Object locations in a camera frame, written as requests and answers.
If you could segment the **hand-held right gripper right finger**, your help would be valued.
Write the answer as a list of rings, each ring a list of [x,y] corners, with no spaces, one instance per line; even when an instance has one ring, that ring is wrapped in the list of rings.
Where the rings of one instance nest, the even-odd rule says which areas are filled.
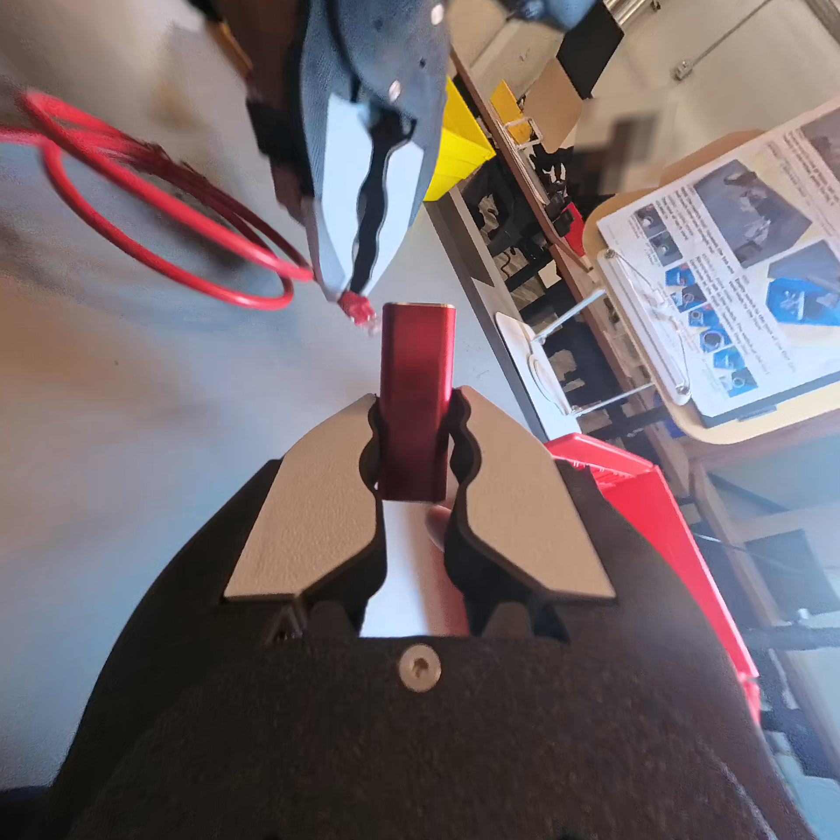
[[[470,601],[613,601],[557,462],[527,428],[470,386],[447,414],[458,487],[445,568]]]

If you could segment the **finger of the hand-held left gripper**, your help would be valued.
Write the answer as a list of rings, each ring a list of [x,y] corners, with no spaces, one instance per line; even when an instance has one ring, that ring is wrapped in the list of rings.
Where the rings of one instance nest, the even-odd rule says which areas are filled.
[[[319,193],[312,199],[312,258],[329,301],[339,300],[354,274],[361,194],[371,169],[368,108],[333,93],[328,100]]]
[[[392,263],[416,215],[424,151],[413,141],[375,141],[365,178],[350,279],[352,293],[367,296]]]

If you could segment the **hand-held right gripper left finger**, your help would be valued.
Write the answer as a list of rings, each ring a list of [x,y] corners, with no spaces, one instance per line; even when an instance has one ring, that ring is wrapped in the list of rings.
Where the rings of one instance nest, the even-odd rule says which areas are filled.
[[[231,574],[227,601],[369,601],[385,581],[382,503],[372,487],[373,394],[285,454]]]

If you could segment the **yellow plastic bin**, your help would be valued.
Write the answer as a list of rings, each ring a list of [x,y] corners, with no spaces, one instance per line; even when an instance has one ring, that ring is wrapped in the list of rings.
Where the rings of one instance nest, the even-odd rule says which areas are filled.
[[[439,151],[433,178],[424,197],[426,203],[439,200],[496,156],[495,148],[451,77],[447,78],[446,92]]]

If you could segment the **red plastic bin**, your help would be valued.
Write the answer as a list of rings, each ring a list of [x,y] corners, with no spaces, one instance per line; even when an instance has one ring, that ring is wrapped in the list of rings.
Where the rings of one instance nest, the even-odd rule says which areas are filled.
[[[759,671],[662,470],[623,448],[580,433],[555,438],[545,447],[555,459],[590,469],[604,498],[677,573],[726,649],[751,717],[760,724]]]

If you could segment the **red ethernet splitter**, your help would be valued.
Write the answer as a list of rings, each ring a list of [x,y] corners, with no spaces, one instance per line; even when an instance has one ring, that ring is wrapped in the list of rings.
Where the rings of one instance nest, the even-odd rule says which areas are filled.
[[[383,307],[377,412],[384,500],[435,504],[445,498],[455,325],[456,309],[448,304]]]

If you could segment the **long wooden table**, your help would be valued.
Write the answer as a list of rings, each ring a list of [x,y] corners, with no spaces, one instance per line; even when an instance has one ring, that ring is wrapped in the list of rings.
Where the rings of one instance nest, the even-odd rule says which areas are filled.
[[[490,137],[496,144],[502,159],[511,170],[513,177],[516,179],[521,192],[531,208],[532,214],[539,223],[554,262],[560,269],[565,269],[567,262],[570,261],[582,269],[583,272],[590,273],[593,268],[591,261],[585,255],[579,255],[569,245],[567,238],[561,237],[558,234],[553,221],[550,220],[545,212],[545,203],[538,189],[536,176],[532,175],[533,169],[530,163],[522,158],[520,150],[510,136],[508,127],[501,121],[492,103],[480,94],[476,83],[467,70],[466,64],[459,57],[454,47],[450,48],[449,54],[457,76],[463,81],[472,101],[478,108],[481,118],[490,133]]]

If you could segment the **small yellow box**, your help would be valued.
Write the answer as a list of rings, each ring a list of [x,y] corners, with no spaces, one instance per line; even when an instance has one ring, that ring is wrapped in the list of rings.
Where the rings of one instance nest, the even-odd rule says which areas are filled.
[[[490,95],[490,104],[515,144],[522,145],[530,141],[530,123],[524,116],[509,85],[504,80],[498,83],[496,89]]]

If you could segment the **white document stand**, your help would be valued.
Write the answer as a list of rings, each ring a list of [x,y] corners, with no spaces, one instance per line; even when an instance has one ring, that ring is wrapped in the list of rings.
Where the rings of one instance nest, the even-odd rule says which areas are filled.
[[[505,344],[528,399],[534,408],[542,429],[546,434],[580,430],[579,419],[587,414],[601,411],[608,406],[648,389],[655,389],[654,382],[646,382],[632,390],[613,396],[591,406],[574,407],[570,404],[563,387],[551,366],[543,348],[548,337],[558,332],[574,316],[590,307],[606,294],[604,287],[596,287],[570,310],[559,316],[544,329],[534,332],[520,318],[513,318],[502,311],[495,316],[495,323],[502,342]]]

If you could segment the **small red box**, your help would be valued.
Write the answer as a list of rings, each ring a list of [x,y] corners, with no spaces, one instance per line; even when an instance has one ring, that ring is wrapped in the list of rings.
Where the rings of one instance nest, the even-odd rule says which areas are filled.
[[[583,247],[585,223],[577,207],[572,202],[568,202],[565,205],[563,211],[555,220],[554,226],[570,251],[581,258],[585,257],[585,248]]]

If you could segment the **wooden shelf unit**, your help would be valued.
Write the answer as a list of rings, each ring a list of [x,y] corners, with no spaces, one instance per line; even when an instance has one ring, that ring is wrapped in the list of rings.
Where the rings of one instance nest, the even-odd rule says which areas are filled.
[[[742,627],[838,627],[838,434],[692,469],[698,542]]]

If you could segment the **brown and black cardboard panel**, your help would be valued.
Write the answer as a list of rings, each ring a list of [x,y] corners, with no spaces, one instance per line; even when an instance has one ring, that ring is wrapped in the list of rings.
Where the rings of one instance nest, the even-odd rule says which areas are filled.
[[[524,113],[541,132],[547,152],[567,145],[584,103],[621,44],[624,32],[604,2],[563,36],[558,51],[524,98]]]

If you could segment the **clear clipboard clip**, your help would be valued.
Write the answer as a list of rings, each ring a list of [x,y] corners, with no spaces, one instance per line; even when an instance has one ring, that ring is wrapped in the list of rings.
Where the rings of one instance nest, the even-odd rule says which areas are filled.
[[[674,404],[684,406],[692,397],[690,366],[677,312],[665,292],[612,248],[601,252],[597,264],[608,295],[620,309],[648,368]]]

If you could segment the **wooden clipboard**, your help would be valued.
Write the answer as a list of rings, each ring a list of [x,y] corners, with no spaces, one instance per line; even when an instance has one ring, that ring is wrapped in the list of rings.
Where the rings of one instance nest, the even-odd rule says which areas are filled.
[[[681,160],[667,165],[660,176],[658,185],[664,187],[675,182],[702,166],[714,162],[724,154],[735,151],[744,144],[762,139],[765,135],[766,132],[760,129],[728,133]],[[593,281],[599,280],[602,286],[609,286],[601,268],[596,264],[597,258],[607,248],[606,242],[597,227],[597,222],[605,216],[614,214],[626,205],[646,197],[653,190],[653,187],[647,187],[642,190],[619,193],[594,210],[585,222],[582,242],[586,256],[592,263],[591,278]],[[635,323],[626,314],[626,308],[615,299],[613,292],[609,292],[608,297],[620,312],[639,359],[643,362],[647,372],[651,374],[660,395],[664,398],[665,408],[669,416],[689,438],[704,445],[721,447],[738,445],[753,438],[765,438],[768,435],[777,434],[792,427],[802,425],[809,427],[814,421],[822,421],[826,418],[831,419],[834,424],[838,423],[839,383],[834,382],[782,402],[772,412],[751,415],[743,420],[731,420],[714,427],[704,427],[696,408],[689,405],[679,406],[665,394],[655,363],[649,352],[643,347]]]

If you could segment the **printed instruction sheet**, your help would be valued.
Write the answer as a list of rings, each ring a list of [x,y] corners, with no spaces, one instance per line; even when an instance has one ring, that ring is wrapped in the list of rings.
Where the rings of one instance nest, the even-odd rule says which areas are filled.
[[[704,427],[839,376],[838,98],[597,222],[666,294]]]

